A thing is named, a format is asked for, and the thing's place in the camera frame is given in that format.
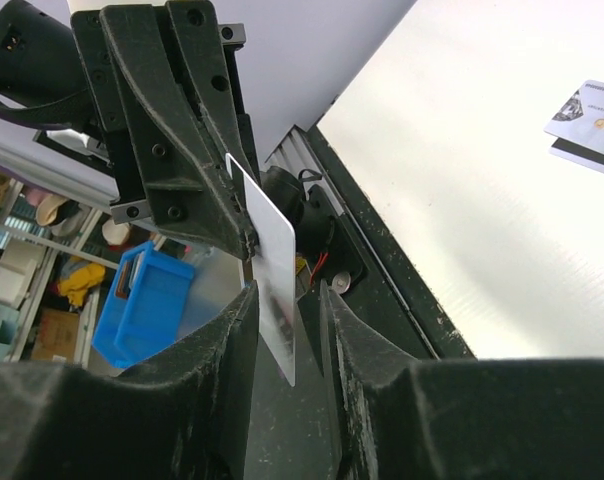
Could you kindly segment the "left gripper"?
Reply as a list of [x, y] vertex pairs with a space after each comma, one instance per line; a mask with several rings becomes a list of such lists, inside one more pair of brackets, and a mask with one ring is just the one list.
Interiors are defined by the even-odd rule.
[[74, 12], [71, 26], [122, 206], [142, 201], [163, 235], [250, 258], [257, 233], [225, 155], [260, 177], [213, 4], [103, 6]]

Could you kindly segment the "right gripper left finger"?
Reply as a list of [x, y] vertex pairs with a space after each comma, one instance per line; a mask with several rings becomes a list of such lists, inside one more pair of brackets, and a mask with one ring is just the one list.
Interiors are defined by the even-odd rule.
[[0, 363], [0, 479], [240, 479], [259, 291], [115, 377]]

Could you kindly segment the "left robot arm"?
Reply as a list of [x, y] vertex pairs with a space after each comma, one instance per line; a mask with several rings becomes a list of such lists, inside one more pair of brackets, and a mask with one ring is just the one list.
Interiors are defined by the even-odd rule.
[[77, 161], [112, 177], [111, 212], [251, 258], [258, 243], [227, 160], [259, 176], [236, 52], [240, 24], [208, 1], [111, 4], [63, 24], [26, 1], [0, 9], [0, 119], [102, 143]]

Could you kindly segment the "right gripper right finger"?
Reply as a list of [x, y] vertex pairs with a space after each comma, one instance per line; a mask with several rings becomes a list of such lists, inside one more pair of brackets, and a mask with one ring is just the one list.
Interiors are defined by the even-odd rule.
[[604, 359], [419, 360], [320, 289], [340, 479], [604, 479]]

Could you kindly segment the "silver magnetic stripe card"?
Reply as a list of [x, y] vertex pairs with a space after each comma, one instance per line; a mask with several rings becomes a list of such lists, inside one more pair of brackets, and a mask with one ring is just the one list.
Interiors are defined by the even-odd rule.
[[251, 258], [252, 278], [259, 289], [259, 333], [280, 371], [293, 386], [296, 323], [296, 239], [291, 223], [240, 163], [225, 155], [231, 178], [240, 182], [247, 213], [256, 230], [258, 248]]

